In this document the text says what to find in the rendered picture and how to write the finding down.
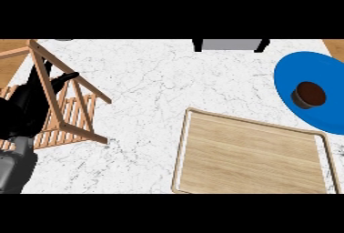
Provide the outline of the wooden slatted rack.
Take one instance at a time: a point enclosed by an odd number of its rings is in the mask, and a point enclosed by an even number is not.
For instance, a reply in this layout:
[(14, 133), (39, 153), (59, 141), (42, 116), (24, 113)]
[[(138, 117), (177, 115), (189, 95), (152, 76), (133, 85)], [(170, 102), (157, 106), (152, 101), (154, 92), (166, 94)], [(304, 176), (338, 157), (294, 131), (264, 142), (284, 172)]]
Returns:
[(93, 116), (98, 98), (108, 104), (112, 102), (111, 99), (81, 76), (67, 81), (62, 91), (58, 96), (53, 96), (52, 79), (42, 71), (42, 58), (46, 58), (53, 66), (67, 74), (73, 73), (74, 70), (34, 39), (27, 40), (24, 47), (0, 52), (0, 59), (27, 54), (31, 55), (37, 67), (45, 94), (50, 104), (46, 122), (34, 139), (34, 149), (62, 146), (84, 140), (107, 144), (108, 138), (101, 136), (93, 129)]

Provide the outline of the chocolate cupcake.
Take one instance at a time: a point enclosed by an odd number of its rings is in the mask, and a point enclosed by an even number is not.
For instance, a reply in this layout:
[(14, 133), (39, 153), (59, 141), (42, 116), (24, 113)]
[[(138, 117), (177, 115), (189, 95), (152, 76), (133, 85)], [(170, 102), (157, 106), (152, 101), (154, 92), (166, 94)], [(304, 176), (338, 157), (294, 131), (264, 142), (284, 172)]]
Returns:
[(327, 101), (327, 94), (322, 87), (309, 81), (301, 82), (293, 90), (293, 102), (303, 108), (310, 109), (322, 106)]

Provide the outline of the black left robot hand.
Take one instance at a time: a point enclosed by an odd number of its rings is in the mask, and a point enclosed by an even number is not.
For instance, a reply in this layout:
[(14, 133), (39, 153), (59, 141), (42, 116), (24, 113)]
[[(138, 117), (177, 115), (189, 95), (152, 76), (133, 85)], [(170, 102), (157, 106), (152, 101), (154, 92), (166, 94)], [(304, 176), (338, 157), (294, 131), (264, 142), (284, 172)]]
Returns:
[(49, 113), (49, 102), (37, 69), (31, 69), (27, 83), (19, 85), (9, 100), (0, 97), (0, 139), (34, 137)]

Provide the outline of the pale wooden tray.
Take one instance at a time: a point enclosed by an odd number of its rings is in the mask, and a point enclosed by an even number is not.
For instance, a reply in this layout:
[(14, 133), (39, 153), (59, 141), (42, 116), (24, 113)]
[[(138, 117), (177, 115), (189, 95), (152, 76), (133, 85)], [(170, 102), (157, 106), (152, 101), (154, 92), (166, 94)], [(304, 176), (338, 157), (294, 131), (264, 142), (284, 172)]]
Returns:
[(171, 191), (179, 194), (321, 194), (341, 192), (334, 156), (327, 153), (327, 186), (316, 142), (321, 131), (263, 123), (188, 108)]

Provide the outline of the blue plate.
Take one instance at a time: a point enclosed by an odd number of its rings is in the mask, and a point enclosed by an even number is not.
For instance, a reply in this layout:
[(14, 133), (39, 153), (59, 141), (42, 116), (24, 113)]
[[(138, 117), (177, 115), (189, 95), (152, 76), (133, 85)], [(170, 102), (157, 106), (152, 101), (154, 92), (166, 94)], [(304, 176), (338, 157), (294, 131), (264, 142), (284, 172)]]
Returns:
[[(312, 82), (325, 92), (325, 103), (303, 109), (293, 102), (293, 91)], [(344, 63), (315, 52), (296, 52), (281, 58), (275, 68), (275, 86), (293, 113), (318, 129), (344, 135)]]

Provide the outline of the grey appliance with black legs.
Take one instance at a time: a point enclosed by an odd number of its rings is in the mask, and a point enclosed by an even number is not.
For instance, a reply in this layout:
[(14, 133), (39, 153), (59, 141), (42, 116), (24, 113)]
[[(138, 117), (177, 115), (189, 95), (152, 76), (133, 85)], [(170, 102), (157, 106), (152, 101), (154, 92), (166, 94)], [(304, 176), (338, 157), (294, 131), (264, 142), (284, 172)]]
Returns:
[(253, 50), (262, 53), (270, 44), (269, 39), (194, 39), (194, 50)]

